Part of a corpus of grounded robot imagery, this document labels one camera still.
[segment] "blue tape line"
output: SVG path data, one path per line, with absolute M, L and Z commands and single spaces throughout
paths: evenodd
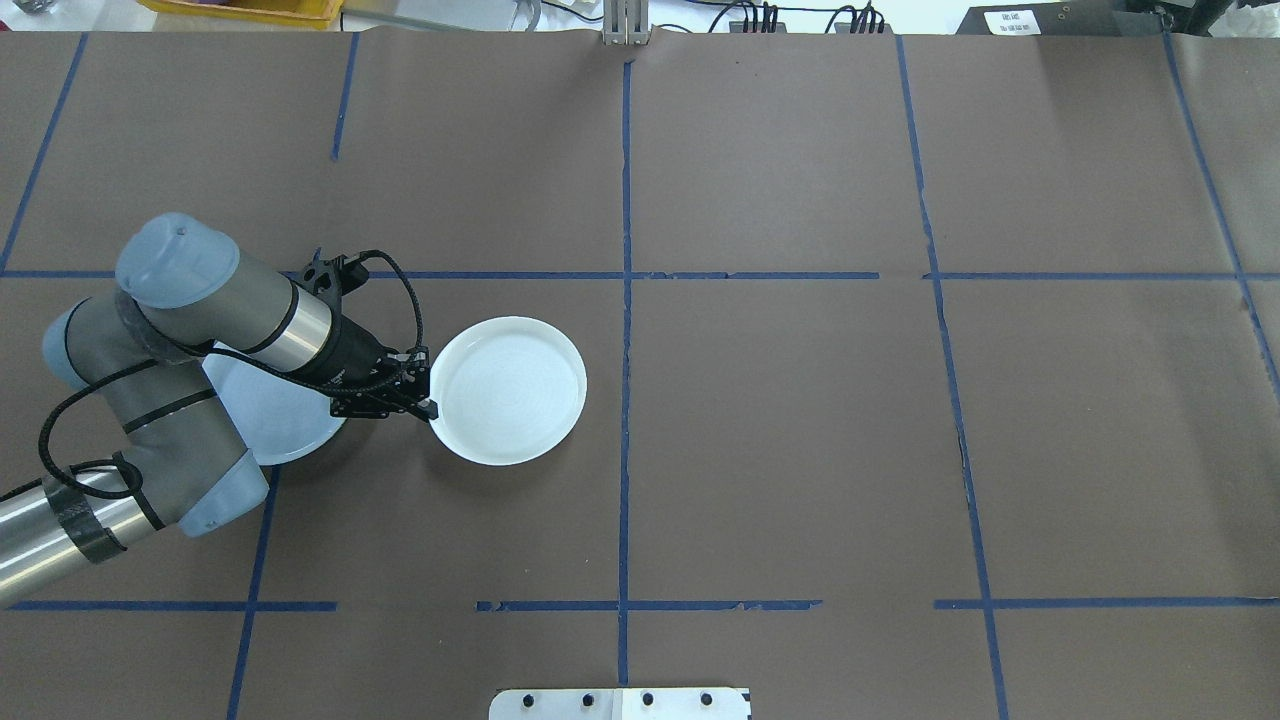
M 76 44 L 76 54 L 72 55 L 72 64 L 67 68 L 67 79 L 63 81 L 63 90 L 58 94 L 58 102 L 54 105 L 54 113 L 49 117 L 49 126 L 45 128 L 45 137 L 40 141 L 40 150 L 36 152 L 36 161 L 31 165 L 31 174 L 27 176 L 27 187 L 22 191 L 22 200 L 18 201 L 18 210 L 13 214 L 13 223 L 9 225 L 9 236 L 4 241 L 4 250 L 0 250 L 0 272 L 4 272 L 5 266 L 9 264 L 9 256 L 13 254 L 13 246 L 18 242 L 18 229 L 22 227 L 22 218 L 27 214 L 27 204 L 31 201 L 31 193 L 36 190 L 36 178 L 40 177 L 40 168 L 45 164 L 45 155 L 49 152 L 49 143 L 54 140 L 54 129 L 58 127 L 58 119 L 63 115 L 63 108 L 67 105 L 67 96 L 70 95 L 72 82 L 76 81 L 76 70 L 79 69 L 81 58 L 84 56 L 84 44 L 88 42 L 88 33 L 82 32 L 79 42 Z
M 201 600 L 27 600 L 9 610 L 17 612 L 243 612 L 239 601 Z M 328 601 L 259 602 L 257 612 L 337 612 L 338 603 Z
M 36 278 L 36 279 L 104 279 L 114 278 L 111 270 L 5 270 L 0 273 L 5 278 Z
M 1213 204 L 1213 214 L 1217 215 L 1217 227 L 1222 232 L 1222 242 L 1226 243 L 1226 251 L 1231 256 L 1231 268 L 1235 270 L 1235 278 L 1240 283 L 1240 293 L 1244 296 L 1244 304 L 1249 309 L 1253 337 L 1258 341 L 1262 363 L 1266 365 L 1267 377 L 1271 379 L 1271 393 L 1280 402 L 1280 375 L 1276 374 L 1275 357 L 1271 355 L 1267 336 L 1262 331 L 1258 309 L 1253 304 L 1253 292 L 1249 291 L 1249 282 L 1244 275 L 1244 265 L 1240 263 L 1240 254 L 1235 247 L 1235 237 L 1231 236 L 1231 228 L 1226 223 L 1226 213 L 1222 210 L 1222 201 L 1217 195 L 1213 176 L 1208 172 L 1208 161 L 1204 159 L 1204 149 L 1201 146 L 1199 133 L 1196 131 L 1196 122 L 1192 119 L 1190 105 L 1187 104 L 1187 94 L 1183 91 L 1183 76 L 1178 70 L 1178 55 L 1174 53 L 1172 36 L 1166 31 L 1162 37 L 1165 41 L 1165 58 L 1169 60 L 1169 73 L 1174 79 L 1174 92 L 1178 95 L 1178 106 L 1183 111 L 1183 122 L 1187 123 L 1187 135 L 1190 136 L 1192 150 L 1196 151 L 1196 163 L 1199 164 L 1201 176 L 1204 177 L 1204 188 L 1208 191 L 1208 199 Z
M 943 281 L 1234 281 L 1230 273 L 940 273 Z M 922 279 L 933 279 L 933 273 Z
M 168 600 L 27 600 L 14 605 L 19 612 L 243 612 L 243 602 Z
M 476 612 L 804 612 L 820 605 L 820 600 L 503 600 L 476 602 Z
M 982 600 L 936 600 L 934 610 L 982 610 Z M 996 610 L 1091 610 L 1105 607 L 1280 607 L 1280 597 L 1030 597 L 992 600 Z
M 627 603 L 627 609 L 634 612 L 723 612 L 727 610 L 805 612 L 820 605 L 820 600 L 634 600 Z
M 360 33 L 351 33 L 351 50 L 347 51 L 347 76 L 342 81 L 342 101 L 338 102 L 338 120 L 333 127 L 333 151 L 329 158 L 338 161 L 342 150 L 342 128 L 347 123 L 347 101 L 351 99 L 351 78 L 356 73 L 356 50 L 360 47 Z
M 227 720 L 236 720 L 239 712 L 239 696 L 244 685 L 244 667 L 248 665 L 248 647 L 253 639 L 253 615 L 257 612 L 257 593 L 262 585 L 262 566 L 266 564 L 266 541 L 271 534 L 271 516 L 275 514 L 275 495 L 280 488 L 280 466 L 271 468 L 270 488 L 262 507 L 262 525 L 257 532 L 257 551 L 253 553 L 253 574 L 248 583 L 248 600 L 244 602 L 244 624 L 241 626 L 241 644 L 236 653 L 236 673 L 232 676 L 232 693 L 227 703 Z
M 847 272 L 847 273 L 717 273 L 717 272 L 686 272 L 662 273 L 645 272 L 634 273 L 637 281 L 878 281 L 879 273 Z
M 937 306 L 938 332 L 942 336 L 942 356 L 947 368 L 947 388 L 951 393 L 951 414 L 955 419 L 956 437 L 960 442 L 960 468 L 964 477 L 965 497 L 969 502 L 969 533 L 973 537 L 974 562 L 978 568 L 978 588 L 982 593 L 983 619 L 987 625 L 987 653 L 991 659 L 991 678 L 996 691 L 996 710 L 1000 720 L 1009 720 L 1009 702 L 1005 697 L 1005 670 L 1000 660 L 1000 642 L 996 637 L 996 612 L 991 606 L 991 580 L 987 577 L 987 552 L 982 544 L 982 523 L 978 519 L 978 495 L 973 487 L 973 466 L 969 457 L 969 439 L 965 434 L 964 410 L 960 406 L 960 384 L 956 380 L 955 359 L 951 352 L 951 332 L 947 329 L 947 316 L 942 297 L 938 252 L 933 240 L 933 223 L 924 202 L 924 164 L 920 159 L 920 140 L 915 126 L 915 108 L 911 102 L 911 82 L 906 69 L 906 46 L 902 36 L 893 36 L 897 42 L 897 65 L 902 76 L 902 102 L 906 106 L 906 129 L 911 141 L 911 160 L 915 165 L 915 187 L 920 196 L 920 222 L 928 241 L 929 274 L 933 284 L 933 302 Z
M 406 272 L 416 281 L 621 281 L 622 273 L 611 272 L 541 272 L 541 270 L 421 270 Z M 375 270 L 371 279 L 397 279 L 396 273 Z
M 616 600 L 503 600 L 477 602 L 476 612 L 616 612 Z
M 337 612 L 337 602 L 325 601 L 271 601 L 259 602 L 255 612 Z
M 618 687 L 630 682 L 627 601 L 631 570 L 631 63 L 622 65 L 622 460 L 618 489 Z

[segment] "cable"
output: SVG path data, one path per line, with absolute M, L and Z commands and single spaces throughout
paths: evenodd
M 422 323 L 422 305 L 421 305 L 421 302 L 417 299 L 417 293 L 413 291 L 413 284 L 410 282 L 408 275 L 404 274 L 404 270 L 401 269 L 399 264 L 390 255 L 388 255 L 387 252 L 384 252 L 381 250 L 365 250 L 364 252 L 360 252 L 355 258 L 353 263 L 364 263 L 365 260 L 367 260 L 370 258 L 380 258 L 383 261 L 385 261 L 392 268 L 392 270 L 396 273 L 396 277 L 399 278 L 401 284 L 404 286 L 404 291 L 408 293 L 410 304 L 413 306 L 413 324 L 415 324 L 415 333 L 416 333 L 413 336 L 413 341 L 415 341 L 413 342 L 413 347 L 410 350 L 410 354 L 413 355 L 416 352 L 425 351 L 425 348 L 422 347 L 422 337 L 425 334 L 425 327 L 424 327 L 424 323 Z M 303 380 L 298 380 L 296 378 L 291 378 L 291 377 L 285 375 L 284 373 L 276 370 L 275 368 L 273 368 L 273 366 L 270 366 L 270 365 L 268 365 L 265 363 L 261 363 L 259 360 L 255 360 L 252 357 L 248 357 L 246 355 L 242 355 L 239 352 L 233 352 L 233 351 L 223 350 L 223 348 L 219 348 L 219 347 L 209 347 L 209 348 L 201 350 L 201 348 L 189 347 L 189 346 L 186 346 L 186 345 L 182 345 L 182 343 L 178 343 L 178 342 L 174 342 L 174 345 L 177 345 L 178 347 L 186 350 L 191 355 L 225 355 L 228 357 L 233 357 L 236 360 L 239 360 L 241 363 L 244 363 L 247 365 L 257 368 L 259 370 L 262 370 L 262 372 L 265 372 L 268 374 L 271 374 L 271 375 L 274 375 L 276 378 L 288 380 L 288 382 L 291 382 L 293 384 L 305 387 L 307 389 L 314 389 L 316 392 L 320 392 L 320 393 L 324 393 L 324 395 L 328 395 L 328 396 L 358 396 L 358 395 L 364 395 L 366 392 L 375 392 L 375 391 L 379 391 L 379 389 L 383 389 L 385 387 L 392 386 L 392 383 L 394 383 L 398 379 L 397 375 L 388 374 L 381 380 L 379 380 L 379 382 L 376 382 L 374 384 L 366 386 L 366 387 L 347 387 L 347 388 L 343 388 L 343 387 L 317 386 L 317 384 L 307 383 L 307 382 L 303 382 Z M 122 454 L 119 454 L 119 452 L 114 454 L 110 460 L 92 460 L 90 462 L 79 462 L 79 464 L 72 465 L 69 468 L 70 471 L 72 471 L 72 475 L 68 475 L 67 473 L 64 473 L 58 466 L 56 462 L 54 462 L 52 454 L 49 450 L 49 441 L 52 437 L 54 425 L 58 424 L 58 419 L 61 418 L 63 413 L 65 413 L 68 409 L 70 409 L 72 405 L 76 405 L 81 400 L 84 400 L 90 395 L 93 395 L 95 392 L 105 388 L 106 386 L 109 386 L 109 384 L 111 384 L 111 383 L 114 383 L 116 380 L 124 379 L 124 378 L 127 378 L 129 375 L 133 375 L 136 373 L 141 373 L 142 370 L 147 370 L 150 368 L 155 368 L 156 365 L 159 365 L 159 361 L 156 361 L 156 360 L 143 360 L 142 363 L 137 363 L 134 365 L 129 365 L 128 368 L 124 368 L 122 370 L 116 370 L 115 373 L 111 373 L 111 374 L 109 374 L 109 375 L 106 375 L 106 377 L 104 377 L 104 378 L 101 378 L 101 379 L 99 379 L 96 382 L 90 383 L 88 386 L 86 386 L 86 387 L 76 391 L 74 393 L 72 393 L 70 397 L 68 397 L 67 400 L 59 402 L 58 406 L 54 407 L 52 413 L 49 414 L 49 418 L 45 419 L 45 424 L 40 428 L 40 438 L 36 441 L 36 451 L 40 455 L 40 462 L 45 466 L 45 470 L 47 470 L 50 475 L 52 475 L 55 479 L 58 479 L 58 482 L 63 483 L 64 486 L 67 486 L 69 488 L 73 488 L 76 491 L 79 491 L 81 493 L 87 495 L 90 497 L 97 497 L 100 500 L 122 500 L 122 498 L 125 498 L 125 497 L 133 497 L 138 492 L 141 492 L 142 491 L 142 473 L 138 471 L 138 469 L 137 469 L 136 465 L 133 465 L 132 462 L 124 460 L 124 456 Z M 90 470 L 90 469 L 95 469 L 95 468 L 115 468 L 116 471 L 120 473 L 120 478 L 124 480 L 124 488 L 125 489 L 123 489 L 123 491 L 104 491 L 104 489 L 97 489 L 97 488 L 86 486 L 84 483 L 77 480 L 73 477 L 76 473 L 81 473 L 83 470 Z M 3 496 L 0 496 L 0 502 L 3 502 L 5 500 L 9 500 L 12 497 L 15 497 L 18 495 L 22 495 L 22 493 L 27 492 L 28 489 L 40 486 L 40 483 L 41 483 L 41 480 L 32 480 L 29 483 L 19 486 L 18 488 L 14 488 L 14 489 L 4 493 Z
M 746 14 L 748 6 L 751 8 L 751 15 Z M 746 27 L 748 20 L 750 20 L 750 18 L 755 15 L 755 3 L 753 3 L 751 0 L 735 0 L 733 3 L 730 3 L 728 5 L 724 5 L 723 8 L 721 8 L 719 13 L 716 13 L 716 19 L 712 20 L 712 27 L 707 28 L 707 32 L 708 33 L 716 32 L 716 26 L 719 24 L 721 18 L 723 18 L 724 13 L 728 13 L 733 8 L 742 8 L 742 27 L 744 28 Z
M 367 260 L 370 258 L 380 258 L 384 263 L 387 263 L 387 265 L 390 266 L 392 272 L 396 273 L 396 277 L 399 278 L 401 284 L 404 286 L 404 292 L 408 293 L 410 305 L 413 306 L 413 323 L 417 327 L 416 328 L 417 329 L 417 336 L 415 336 L 413 345 L 415 346 L 421 346 L 422 345 L 422 334 L 424 334 L 424 332 L 422 332 L 422 305 L 417 301 L 417 293 L 413 292 L 413 284 L 411 282 L 408 282 L 408 275 L 404 274 L 404 270 L 401 269 L 399 264 L 396 261 L 394 258 L 392 258 L 390 255 L 383 252 L 381 250 L 365 250 L 364 252 L 356 255 L 356 263 L 357 264 L 358 263 L 364 263 L 365 260 Z
M 600 20 L 604 19 L 604 15 L 600 15 L 599 18 L 589 18 L 589 17 L 584 15 L 582 13 L 579 13 L 573 8 L 570 8 L 567 5 L 561 5 L 559 3 L 552 3 L 550 0 L 543 0 L 543 5 L 547 5 L 548 8 L 556 8 L 557 10 L 564 10 L 566 13 L 568 13 L 571 15 L 577 15 L 577 19 L 580 19 L 582 22 L 588 22 L 588 23 L 598 23 L 598 22 L 600 22 Z
M 54 433 L 54 425 L 58 423 L 58 418 L 67 411 L 72 405 L 76 405 L 81 400 L 84 400 L 90 395 L 102 389 L 104 387 L 114 383 L 115 380 L 127 378 L 134 373 L 141 373 L 150 368 L 159 365 L 156 360 L 143 360 L 136 365 L 129 365 L 123 370 L 116 370 L 105 378 L 90 383 L 88 386 L 76 391 L 70 397 L 58 404 L 54 411 L 49 414 L 45 419 L 45 424 L 40 428 L 40 439 L 36 441 L 36 451 L 40 454 L 40 462 L 45 466 L 45 470 L 50 475 L 58 479 L 58 482 L 64 486 L 77 489 L 90 497 L 97 497 L 100 500 L 122 500 L 125 497 L 133 497 L 142 491 L 142 473 L 124 460 L 124 456 L 116 452 L 110 460 L 93 460 L 91 462 L 81 462 L 78 465 L 72 465 L 72 473 L 79 473 L 82 470 L 88 470 L 91 468 L 115 468 L 120 473 L 120 478 L 124 480 L 123 491 L 104 491 L 86 486 L 84 483 L 77 480 L 74 477 L 68 475 L 54 462 L 54 456 L 49 452 L 49 438 Z
M 712 8 L 732 8 L 737 3 L 717 3 L 713 0 L 685 0 L 685 3 L 691 3 L 694 5 L 709 5 Z M 829 13 L 831 8 L 778 8 L 780 10 L 786 10 L 788 13 Z
M 413 338 L 413 347 L 410 348 L 408 354 L 413 355 L 416 352 L 425 351 L 426 348 L 422 346 L 422 337 L 425 334 L 424 333 L 424 323 L 422 323 L 422 305 L 417 300 L 417 293 L 413 292 L 413 284 L 410 282 L 408 275 L 404 274 L 404 270 L 401 269 L 399 264 L 396 263 L 396 260 L 390 255 L 388 255 L 387 252 L 383 252 L 381 250 L 365 250 L 364 252 L 360 252 L 358 255 L 356 255 L 356 258 L 352 261 L 353 263 L 364 263 L 365 260 L 367 260 L 370 258 L 380 258 L 383 261 L 385 261 L 390 266 L 392 272 L 396 273 L 396 277 L 399 278 L 401 284 L 404 286 L 404 291 L 408 293 L 410 305 L 413 306 L 413 324 L 416 327 L 416 334 L 415 334 L 415 338 Z M 264 373 L 266 373 L 269 375 L 274 375 L 276 378 L 280 378 L 282 380 L 288 380 L 288 382 L 291 382 L 291 383 L 293 383 L 296 386 L 305 387 L 307 389 L 314 389 L 314 391 L 316 391 L 316 392 L 319 392 L 321 395 L 326 395 L 329 397 L 356 397 L 356 396 L 360 396 L 360 395 L 365 395 L 365 393 L 370 393 L 370 392 L 376 392 L 379 389 L 390 387 L 392 383 L 394 383 L 398 379 L 394 374 L 388 374 L 385 378 L 378 380 L 376 383 L 370 384 L 370 386 L 365 386 L 365 387 L 317 386 L 317 384 L 314 384 L 314 383 L 300 380 L 297 378 L 291 378 L 289 375 L 287 375 L 287 374 L 276 370 L 275 368 L 268 365 L 266 363 L 255 360 L 253 357 L 250 357 L 250 356 L 243 355 L 241 352 L 236 352 L 236 351 L 232 351 L 232 350 L 223 350 L 220 347 L 196 348 L 196 347 L 189 347 L 189 346 L 184 346 L 184 345 L 180 345 L 180 343 L 175 343 L 175 345 L 178 345 L 178 347 L 182 347 L 183 350 L 186 350 L 191 355 L 223 355 L 223 356 L 227 356 L 227 357 L 232 357 L 232 359 L 239 360 L 241 363 L 244 363 L 246 365 L 251 365 L 253 368 L 257 368 L 259 370 L 262 370 Z
M 854 18 L 850 20 L 850 23 L 858 24 L 858 8 L 854 8 L 852 5 L 842 5 L 838 10 L 831 14 L 831 19 L 827 20 L 827 29 L 822 31 L 823 35 L 827 35 L 828 32 L 831 32 L 831 28 L 836 27 L 836 18 L 838 18 L 840 13 L 844 13 L 845 10 L 849 10 L 850 13 L 854 14 Z
M 535 32 L 538 20 L 543 19 L 543 4 L 539 0 L 525 0 L 529 4 L 529 26 L 525 32 Z
M 9 491 L 9 492 L 6 492 L 4 495 L 0 495 L 0 502 L 4 502 L 6 500 L 14 498 L 14 497 L 18 497 L 19 495 L 27 492 L 31 488 L 38 488 L 40 483 L 41 483 L 41 480 L 37 478 L 35 480 L 31 480 L 29 483 L 18 486 L 18 487 L 13 488 L 12 491 Z

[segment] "label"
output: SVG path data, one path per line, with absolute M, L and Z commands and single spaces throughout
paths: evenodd
M 1039 35 L 1039 23 L 1030 10 L 996 10 L 983 15 L 991 35 Z

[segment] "white bowl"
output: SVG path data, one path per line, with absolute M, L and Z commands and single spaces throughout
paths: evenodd
M 347 421 L 329 415 L 329 398 L 319 392 L 234 357 L 205 357 L 205 374 L 259 465 L 297 460 L 328 442 Z
M 449 341 L 431 365 L 431 429 L 481 465 L 515 465 L 556 447 L 586 404 L 586 366 L 564 333 L 494 318 Z

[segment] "yellow bin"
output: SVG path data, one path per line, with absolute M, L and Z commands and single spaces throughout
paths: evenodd
M 138 3 L 157 13 L 255 20 L 315 29 L 328 28 L 342 8 L 342 0 L 232 0 L 225 5 L 186 0 L 138 0 Z

